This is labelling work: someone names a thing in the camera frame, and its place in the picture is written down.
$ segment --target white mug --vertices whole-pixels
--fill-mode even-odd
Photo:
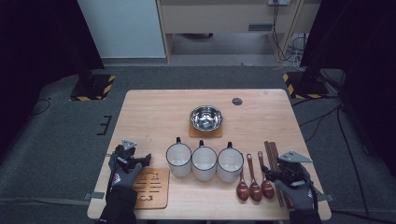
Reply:
[[[199,147],[192,153],[192,172],[199,180],[209,180],[216,173],[217,154],[215,150],[199,142]]]
[[[169,169],[175,176],[185,176],[191,171],[191,149],[182,144],[180,137],[166,150]]]
[[[241,174],[244,166],[244,157],[241,152],[233,148],[233,143],[228,142],[218,156],[218,177],[227,183],[232,183]]]

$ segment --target wall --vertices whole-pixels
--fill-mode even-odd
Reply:
[[[78,0],[101,58],[165,58],[155,0]]]

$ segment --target gray carpet floor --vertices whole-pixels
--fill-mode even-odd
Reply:
[[[125,93],[151,89],[286,89],[282,75],[292,67],[274,66],[114,66],[116,76],[103,101],[73,102],[69,95],[77,76],[46,86],[32,116],[26,121],[7,159],[0,166],[0,223],[93,223],[87,217],[86,193],[91,193],[102,167]],[[291,104],[302,100],[290,99]],[[293,107],[300,124],[324,115],[340,105],[338,98],[307,101]],[[321,185],[334,201],[331,209],[396,220],[396,178],[385,164],[367,156],[348,115],[339,111],[346,139],[337,122],[337,110],[301,127]],[[102,123],[111,121],[105,135]],[[359,173],[364,193],[361,196]],[[53,203],[5,203],[4,199],[67,199],[80,205]],[[333,213],[324,223],[370,223]]]

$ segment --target power strip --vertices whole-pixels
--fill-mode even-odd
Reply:
[[[279,6],[288,6],[290,5],[290,0],[268,0],[269,6],[279,5]]]

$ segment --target metal bowl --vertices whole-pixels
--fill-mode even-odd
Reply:
[[[221,112],[212,105],[201,105],[191,112],[191,123],[202,132],[216,130],[222,123]]]

